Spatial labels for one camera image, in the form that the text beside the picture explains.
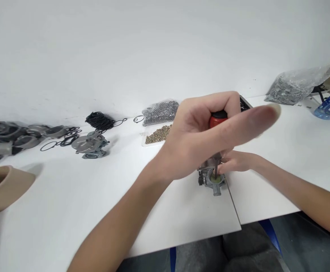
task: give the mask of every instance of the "plastic bag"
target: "plastic bag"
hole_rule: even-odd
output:
[[[276,77],[270,93],[264,99],[286,105],[294,105],[306,98],[315,86],[330,77],[330,65],[283,72]]]
[[[155,125],[173,121],[179,103],[173,99],[167,99],[159,103],[152,104],[150,107],[142,111],[144,121],[142,125]]]

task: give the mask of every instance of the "red screwdriver handle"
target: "red screwdriver handle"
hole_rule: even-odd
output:
[[[209,128],[213,128],[227,119],[228,119],[228,115],[224,110],[211,113],[211,117],[209,119]]]

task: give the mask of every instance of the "white table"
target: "white table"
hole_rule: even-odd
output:
[[[249,98],[253,106],[266,105],[265,96]],[[319,97],[302,106],[281,105],[279,120],[259,138],[235,148],[261,155],[284,170],[330,191],[330,120],[312,115]],[[253,171],[227,175],[241,224],[299,211],[286,197]]]
[[[82,129],[81,135],[93,130]],[[131,118],[105,132],[110,154],[101,159],[82,159],[70,146],[40,152],[48,140],[1,160],[0,165],[13,165],[37,179],[0,213],[0,272],[65,271],[84,238],[160,149],[141,146],[144,130]],[[227,186],[214,197],[197,178],[194,172],[168,187],[130,256],[241,229]]]

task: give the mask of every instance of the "leg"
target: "leg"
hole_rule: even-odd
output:
[[[229,259],[227,272],[289,272],[280,253],[258,222],[243,225],[239,232],[223,235],[223,246]]]
[[[221,236],[176,247],[175,272],[222,272],[226,263]]]
[[[117,272],[170,272],[170,251],[161,251],[123,260]]]

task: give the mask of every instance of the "screwdriver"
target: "screwdriver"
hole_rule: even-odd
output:
[[[227,119],[228,119],[228,115],[225,110],[211,113],[211,117],[209,119],[209,128],[213,128]],[[220,163],[220,160],[222,159],[222,155],[220,154],[220,152],[214,154],[213,159],[215,160],[214,176],[216,179],[218,177],[218,165]]]

